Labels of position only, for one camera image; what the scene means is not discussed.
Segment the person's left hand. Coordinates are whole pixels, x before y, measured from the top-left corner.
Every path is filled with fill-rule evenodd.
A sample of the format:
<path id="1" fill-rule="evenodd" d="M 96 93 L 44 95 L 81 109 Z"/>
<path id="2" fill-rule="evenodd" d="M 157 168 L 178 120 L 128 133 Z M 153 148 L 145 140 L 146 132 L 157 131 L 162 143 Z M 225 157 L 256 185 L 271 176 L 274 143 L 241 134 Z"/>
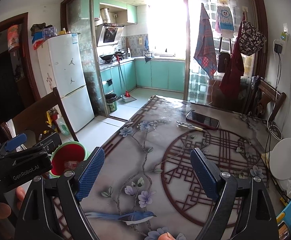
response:
<path id="1" fill-rule="evenodd" d="M 21 209 L 22 202 L 25 198 L 25 195 L 26 195 L 26 192 L 23 187 L 19 186 L 16 188 L 16 198 L 17 198 L 16 205 L 17 205 L 18 210 Z M 0 203 L 0 222 L 3 219 L 8 218 L 10 214 L 11 214 L 11 207 L 8 204 Z"/>

